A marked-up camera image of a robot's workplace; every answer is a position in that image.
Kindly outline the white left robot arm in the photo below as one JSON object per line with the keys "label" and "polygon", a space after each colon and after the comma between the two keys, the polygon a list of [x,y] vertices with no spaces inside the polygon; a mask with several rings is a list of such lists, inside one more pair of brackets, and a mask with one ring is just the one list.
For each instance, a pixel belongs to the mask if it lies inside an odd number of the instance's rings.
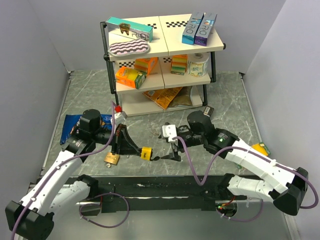
{"label": "white left robot arm", "polygon": [[96,109],[88,109],[73,123],[63,126],[64,142],[55,162],[41,180],[18,202],[11,201],[5,208],[10,238],[45,240],[55,221],[69,207],[87,200],[103,200],[99,181],[89,175],[79,176],[67,190],[59,191],[71,174],[89,156],[111,146],[111,155],[140,155],[141,148],[130,139],[124,122],[127,114],[120,106],[112,106],[108,119]]}

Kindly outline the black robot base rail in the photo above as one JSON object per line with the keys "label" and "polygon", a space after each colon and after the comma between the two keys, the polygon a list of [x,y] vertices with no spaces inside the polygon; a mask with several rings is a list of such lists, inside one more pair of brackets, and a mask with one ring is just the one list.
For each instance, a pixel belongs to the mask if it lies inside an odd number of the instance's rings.
{"label": "black robot base rail", "polygon": [[234,175],[210,175],[199,186],[189,176],[105,176],[96,177],[95,195],[102,197],[102,213],[117,211],[193,210],[215,211],[216,203],[231,200],[227,181]]}

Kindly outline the small brass padlock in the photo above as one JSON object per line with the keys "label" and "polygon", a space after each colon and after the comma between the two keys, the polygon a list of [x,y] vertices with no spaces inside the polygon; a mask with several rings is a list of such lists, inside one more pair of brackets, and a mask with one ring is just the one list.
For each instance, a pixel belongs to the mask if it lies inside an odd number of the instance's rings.
{"label": "small brass padlock", "polygon": [[153,136],[156,136],[158,137],[160,134],[159,132],[155,129],[155,128],[150,128],[149,129],[149,132],[153,135]]}

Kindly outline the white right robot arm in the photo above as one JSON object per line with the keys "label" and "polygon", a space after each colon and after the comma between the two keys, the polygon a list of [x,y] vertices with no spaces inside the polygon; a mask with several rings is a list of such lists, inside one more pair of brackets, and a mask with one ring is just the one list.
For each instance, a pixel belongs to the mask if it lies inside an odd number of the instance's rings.
{"label": "white right robot arm", "polygon": [[246,196],[272,202],[280,211],[296,216],[308,189],[309,173],[302,167],[287,167],[270,159],[246,144],[232,132],[216,128],[208,115],[194,111],[187,116],[187,125],[176,127],[166,123],[161,127],[161,138],[171,143],[172,153],[166,159],[180,161],[179,153],[189,147],[202,145],[215,158],[233,162],[246,168],[258,180],[226,174],[218,193],[223,199]]}

